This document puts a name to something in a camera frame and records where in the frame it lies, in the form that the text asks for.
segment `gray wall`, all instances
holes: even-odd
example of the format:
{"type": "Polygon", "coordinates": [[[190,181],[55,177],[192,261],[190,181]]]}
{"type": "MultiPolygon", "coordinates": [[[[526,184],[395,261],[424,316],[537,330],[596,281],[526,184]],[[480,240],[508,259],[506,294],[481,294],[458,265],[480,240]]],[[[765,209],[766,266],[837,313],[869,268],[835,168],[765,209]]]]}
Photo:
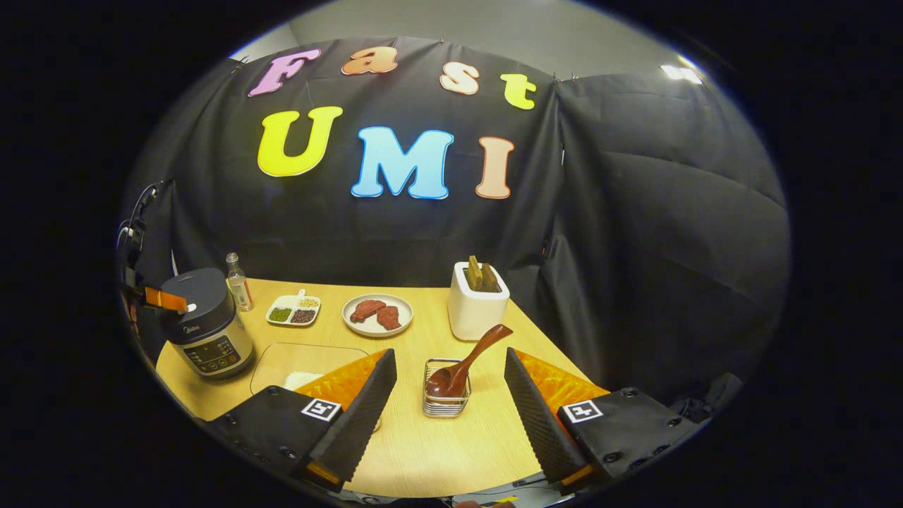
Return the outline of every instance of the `gray wall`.
{"type": "Polygon", "coordinates": [[[560,79],[687,65],[640,30],[571,0],[338,0],[294,18],[288,27],[299,45],[344,37],[441,36],[560,79]]]}
{"type": "Polygon", "coordinates": [[[231,54],[230,58],[241,60],[247,57],[247,61],[254,61],[267,55],[282,50],[299,46],[294,38],[292,27],[288,23],[281,24],[273,30],[257,37],[255,41],[231,54]]]}

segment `wooden spoon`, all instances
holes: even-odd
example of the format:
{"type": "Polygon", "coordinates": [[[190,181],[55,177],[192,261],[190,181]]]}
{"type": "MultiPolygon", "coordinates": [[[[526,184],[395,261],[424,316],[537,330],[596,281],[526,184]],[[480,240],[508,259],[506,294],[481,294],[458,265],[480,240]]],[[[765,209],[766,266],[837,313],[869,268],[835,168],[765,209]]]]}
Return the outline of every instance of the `wooden spoon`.
{"type": "Polygon", "coordinates": [[[467,370],[480,353],[487,350],[492,344],[511,335],[510,328],[505,325],[495,325],[486,332],[467,358],[449,367],[442,367],[430,379],[426,380],[426,393],[431,397],[460,397],[464,394],[467,383],[467,370]]]}

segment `green beans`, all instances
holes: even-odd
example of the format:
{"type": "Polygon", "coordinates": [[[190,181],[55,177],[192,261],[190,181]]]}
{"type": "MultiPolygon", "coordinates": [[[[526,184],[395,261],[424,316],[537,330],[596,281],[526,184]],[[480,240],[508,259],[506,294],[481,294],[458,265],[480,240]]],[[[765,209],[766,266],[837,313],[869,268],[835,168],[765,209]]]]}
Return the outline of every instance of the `green beans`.
{"type": "Polygon", "coordinates": [[[292,309],[290,308],[275,308],[270,313],[270,321],[285,321],[291,313],[292,309]]]}

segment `orange letter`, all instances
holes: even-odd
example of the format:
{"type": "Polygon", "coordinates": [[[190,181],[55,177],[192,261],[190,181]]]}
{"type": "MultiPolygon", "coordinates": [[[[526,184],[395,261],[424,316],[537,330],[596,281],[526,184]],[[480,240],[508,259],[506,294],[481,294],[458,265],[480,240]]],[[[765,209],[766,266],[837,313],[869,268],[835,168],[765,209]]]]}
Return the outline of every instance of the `orange letter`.
{"type": "Polygon", "coordinates": [[[450,61],[442,67],[445,72],[439,77],[439,83],[447,90],[456,91],[464,95],[477,93],[479,85],[474,78],[479,77],[479,71],[466,63],[450,61]]]}
{"type": "Polygon", "coordinates": [[[501,137],[481,137],[480,146],[486,152],[483,159],[483,181],[477,185],[477,195],[490,199],[505,199],[511,189],[505,185],[507,155],[514,150],[514,143],[501,137]]]}
{"type": "Polygon", "coordinates": [[[342,74],[363,74],[364,72],[389,72],[398,64],[395,57],[398,50],[387,46],[367,48],[351,55],[351,61],[341,66],[342,74]]]}

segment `metal basket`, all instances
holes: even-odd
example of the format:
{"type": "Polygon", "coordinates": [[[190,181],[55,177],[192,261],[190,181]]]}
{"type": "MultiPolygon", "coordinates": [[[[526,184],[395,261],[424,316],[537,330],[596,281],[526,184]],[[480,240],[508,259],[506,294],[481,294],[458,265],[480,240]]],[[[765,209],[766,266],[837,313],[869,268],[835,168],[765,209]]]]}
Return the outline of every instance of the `metal basket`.
{"type": "Polygon", "coordinates": [[[469,373],[462,397],[432,397],[426,393],[426,381],[430,379],[433,372],[460,361],[452,358],[431,358],[426,361],[424,365],[424,414],[426,416],[430,418],[456,418],[464,411],[464,407],[467,406],[467,400],[470,398],[469,373]]]}

